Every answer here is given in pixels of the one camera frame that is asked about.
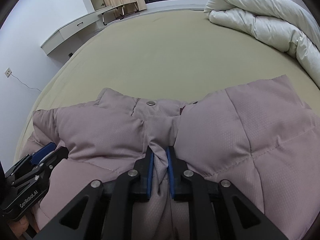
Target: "pink fabric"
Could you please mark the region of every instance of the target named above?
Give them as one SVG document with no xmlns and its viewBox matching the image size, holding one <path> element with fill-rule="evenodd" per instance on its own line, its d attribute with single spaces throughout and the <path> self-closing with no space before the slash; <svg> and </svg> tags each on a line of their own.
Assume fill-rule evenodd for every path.
<svg viewBox="0 0 320 240">
<path fill-rule="evenodd" d="M 34 208 L 40 228 L 91 180 L 131 169 L 149 145 L 152 197 L 134 205 L 132 239 L 188 239 L 188 204 L 168 193 L 164 149 L 174 145 L 191 170 L 231 180 L 290 240 L 302 239 L 320 211 L 320 119 L 286 76 L 217 91 L 196 104 L 147 101 L 104 89 L 95 102 L 34 113 L 24 154 L 50 141 L 70 151 Z"/>
</svg>

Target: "folded duvet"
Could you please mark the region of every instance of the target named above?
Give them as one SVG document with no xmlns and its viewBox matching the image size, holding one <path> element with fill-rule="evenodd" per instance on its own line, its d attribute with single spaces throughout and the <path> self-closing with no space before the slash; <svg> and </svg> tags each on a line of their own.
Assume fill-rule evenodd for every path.
<svg viewBox="0 0 320 240">
<path fill-rule="evenodd" d="M 241 32 L 297 58 L 320 87 L 320 28 L 291 0 L 208 0 L 209 20 Z"/>
<path fill-rule="evenodd" d="M 24 154 L 51 141 L 70 151 L 34 207 L 39 228 L 90 181 L 110 181 L 132 169 L 150 146 L 152 195 L 133 207 L 132 239 L 189 239 L 188 204 L 170 199 L 168 190 L 164 149 L 173 145 L 190 170 L 232 181 L 290 240 L 305 235 L 320 210 L 320 118 L 286 76 L 192 104 L 148 101 L 104 89 L 96 101 L 34 112 Z"/>
</svg>

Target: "metal screw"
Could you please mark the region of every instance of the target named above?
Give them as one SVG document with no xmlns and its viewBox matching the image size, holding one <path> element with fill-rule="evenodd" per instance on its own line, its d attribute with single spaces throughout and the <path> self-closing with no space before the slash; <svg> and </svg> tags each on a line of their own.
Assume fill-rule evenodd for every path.
<svg viewBox="0 0 320 240">
<path fill-rule="evenodd" d="M 183 175 L 186 177 L 192 177 L 193 176 L 193 171 L 191 170 L 186 170 L 183 172 Z"/>
<path fill-rule="evenodd" d="M 221 181 L 221 186 L 223 186 L 223 187 L 230 187 L 230 185 L 231 185 L 231 182 L 226 179 Z"/>
<path fill-rule="evenodd" d="M 137 170 L 129 170 L 129 171 L 128 171 L 128 175 L 129 175 L 130 177 L 137 176 L 137 175 L 138 175 L 138 171 L 137 171 Z"/>
<path fill-rule="evenodd" d="M 154 101 L 148 101 L 148 102 L 147 102 L 147 105 L 148 105 L 148 106 L 154 106 L 155 104 L 156 104 L 156 103 L 155 103 Z"/>
<path fill-rule="evenodd" d="M 100 186 L 100 184 L 101 184 L 101 182 L 100 181 L 98 181 L 98 180 L 94 180 L 94 181 L 92 181 L 91 182 L 91 187 L 99 187 Z"/>
</svg>

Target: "mattress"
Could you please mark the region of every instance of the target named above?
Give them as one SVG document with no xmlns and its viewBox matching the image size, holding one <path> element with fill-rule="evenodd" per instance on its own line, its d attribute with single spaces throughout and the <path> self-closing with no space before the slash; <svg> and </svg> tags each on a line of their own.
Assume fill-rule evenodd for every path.
<svg viewBox="0 0 320 240">
<path fill-rule="evenodd" d="M 320 115 L 320 91 L 295 59 L 245 33 L 213 25 L 202 11 L 123 20 L 84 44 L 43 89 L 14 160 L 33 131 L 33 111 L 92 101 L 105 87 L 137 98 L 191 102 L 212 91 L 283 74 Z"/>
</svg>

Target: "electrical outlet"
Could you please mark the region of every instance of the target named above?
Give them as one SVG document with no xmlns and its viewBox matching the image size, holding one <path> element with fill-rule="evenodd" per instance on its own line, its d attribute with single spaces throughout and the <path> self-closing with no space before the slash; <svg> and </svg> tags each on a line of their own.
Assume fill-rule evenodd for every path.
<svg viewBox="0 0 320 240">
<path fill-rule="evenodd" d="M 9 77 L 11 74 L 12 74 L 12 71 L 10 68 L 8 68 L 7 71 L 5 72 L 5 75 Z"/>
</svg>

